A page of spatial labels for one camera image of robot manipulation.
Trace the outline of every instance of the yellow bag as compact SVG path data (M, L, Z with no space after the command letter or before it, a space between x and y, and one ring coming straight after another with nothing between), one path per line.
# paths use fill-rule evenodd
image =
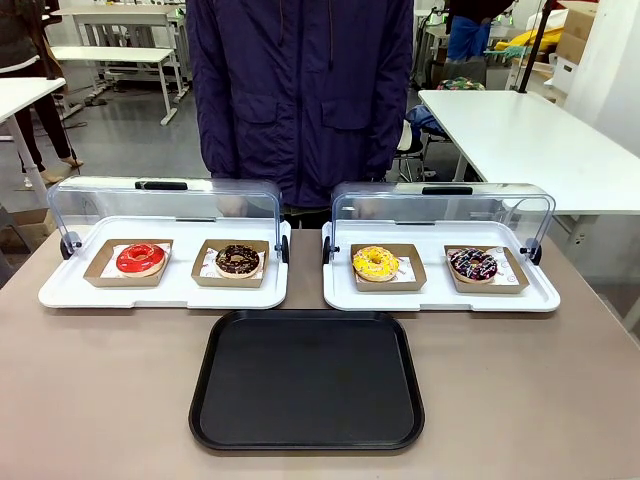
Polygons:
M545 31L544 36L542 37L542 42L540 43L540 51L546 52L549 47L557 45L560 41L560 37L562 37L563 31L564 27L552 28ZM537 35L537 30L529 30L528 32L518 35L510 42L498 42L495 46L495 50L502 52L506 50L507 47L530 47L533 45L533 42L535 42Z

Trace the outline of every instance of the blue jeans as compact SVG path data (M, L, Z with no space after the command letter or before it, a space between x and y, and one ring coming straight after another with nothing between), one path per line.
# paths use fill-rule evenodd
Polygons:
M468 18L455 17L451 24L447 58L466 61L471 57L483 57L490 33L490 23L478 25Z

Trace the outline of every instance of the yellow glazed donut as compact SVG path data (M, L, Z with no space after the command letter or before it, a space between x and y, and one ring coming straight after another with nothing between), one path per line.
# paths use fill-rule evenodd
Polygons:
M353 256L356 273L370 282L388 282L398 273L398 259L382 247L361 248Z

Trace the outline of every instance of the person in background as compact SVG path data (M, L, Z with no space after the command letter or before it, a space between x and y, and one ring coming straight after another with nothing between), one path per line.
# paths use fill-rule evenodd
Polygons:
M189 0L200 147L213 178L278 184L294 227L344 181L380 181L402 133L412 0Z
M40 45L44 46L42 32L33 21L34 9L38 12L37 15L42 15L44 6L38 2L34 5L32 0L0 0L0 78L47 76L35 43L42 42ZM3 92L3 95L10 94L11 92ZM33 106L58 158L71 167L82 166L84 162L75 159L69 147L53 97L45 95L35 101ZM63 177L50 173L42 163L29 109L30 107L25 107L15 114L29 153L46 183L59 182Z
M484 59L489 44L491 21L514 0L450 0L447 33L450 33L447 61Z

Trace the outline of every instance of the white display tray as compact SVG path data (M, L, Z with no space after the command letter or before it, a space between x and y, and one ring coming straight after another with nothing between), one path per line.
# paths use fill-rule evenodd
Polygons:
M53 308L186 307L266 309L287 293L289 265L275 252L275 220L218 219L176 221L174 217L108 217L96 223L83 245L56 269L40 289L40 303ZM291 238L287 222L280 235ZM83 275L105 241L114 238L172 238L173 249L160 285L154 288L97 288ZM200 287L191 278L193 262L206 239L267 240L270 255L260 288Z
M331 223L322 238L331 235ZM441 221L433 225L396 225L393 221L344 221L336 229L340 251L323 266L324 298L339 310L473 310L493 312L550 312L560 295L540 267L519 253L520 242L496 222ZM359 292L351 264L351 245L412 243L427 273L418 292ZM520 261L530 285L519 294L459 293L446 264L444 245L505 246Z

